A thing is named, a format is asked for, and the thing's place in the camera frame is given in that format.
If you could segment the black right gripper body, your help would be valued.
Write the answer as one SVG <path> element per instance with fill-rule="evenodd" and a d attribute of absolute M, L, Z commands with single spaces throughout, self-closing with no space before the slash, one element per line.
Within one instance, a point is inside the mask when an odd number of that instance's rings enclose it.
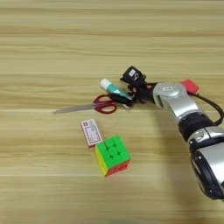
<path fill-rule="evenodd" d="M 153 90 L 156 86 L 155 83 L 138 81 L 131 84 L 136 85 L 136 93 L 129 93 L 129 95 L 132 97 L 133 102 L 138 102 L 142 104 L 145 104 L 146 102 L 155 102 L 153 99 Z"/>

